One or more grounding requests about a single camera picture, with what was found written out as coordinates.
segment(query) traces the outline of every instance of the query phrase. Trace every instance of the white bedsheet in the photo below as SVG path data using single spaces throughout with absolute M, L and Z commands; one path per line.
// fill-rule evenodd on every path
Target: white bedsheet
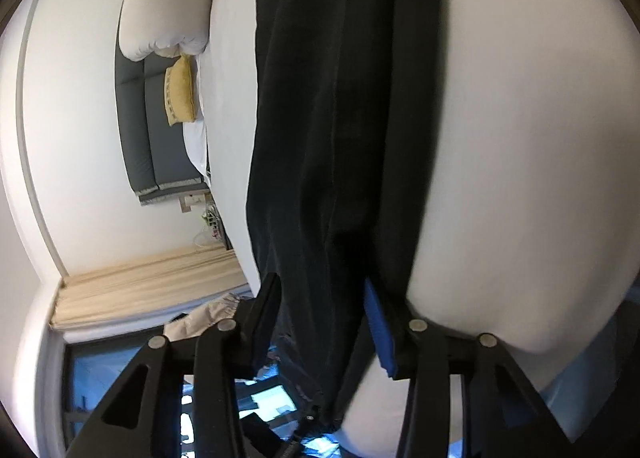
M 213 0 L 209 43 L 198 58 L 198 72 L 211 192 L 240 267 L 256 294 L 260 277 L 244 212 L 256 124 L 254 35 L 255 0 Z
M 444 326 L 496 333 L 542 388 L 640 266 L 640 40 L 618 0 L 450 2 L 442 129 L 408 297 Z M 211 187 L 256 292 L 245 215 L 255 0 L 213 0 L 210 25 L 200 70 Z M 392 456 L 405 398 L 406 384 L 373 362 L 340 433 L 347 448 Z

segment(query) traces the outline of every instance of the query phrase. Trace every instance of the gray headboard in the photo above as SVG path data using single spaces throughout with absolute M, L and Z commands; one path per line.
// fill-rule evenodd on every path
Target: gray headboard
M 189 161 L 182 124 L 169 126 L 164 110 L 164 72 L 175 59 L 151 54 L 134 62 L 116 41 L 115 90 L 122 155 L 131 188 L 148 204 L 206 190 Z

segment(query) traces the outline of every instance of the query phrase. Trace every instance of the power outlet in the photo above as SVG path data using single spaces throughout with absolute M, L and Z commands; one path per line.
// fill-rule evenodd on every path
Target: power outlet
M 187 207 L 193 207 L 194 205 L 198 205 L 200 203 L 203 205 L 205 203 L 204 193 L 187 194 L 187 196 L 184 197 L 184 204 Z

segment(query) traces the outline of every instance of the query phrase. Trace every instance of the metal rivet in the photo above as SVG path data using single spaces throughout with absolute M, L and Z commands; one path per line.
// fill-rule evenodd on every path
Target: metal rivet
M 498 339 L 496 339 L 490 333 L 483 333 L 479 338 L 480 344 L 485 348 L 493 348 L 498 343 Z
M 422 319 L 411 319 L 409 321 L 409 330 L 412 332 L 424 332 L 429 325 Z
M 166 339 L 161 335 L 154 335 L 147 343 L 152 350 L 159 350 L 166 344 Z
M 223 319 L 218 323 L 218 330 L 221 332 L 231 332 L 236 329 L 236 321 L 233 319 Z

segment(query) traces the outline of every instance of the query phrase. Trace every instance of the yellow cushion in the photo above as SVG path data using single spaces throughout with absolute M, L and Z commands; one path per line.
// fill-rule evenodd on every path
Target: yellow cushion
M 164 108 L 169 126 L 176 122 L 193 122 L 196 119 L 188 55 L 181 55 L 164 73 Z

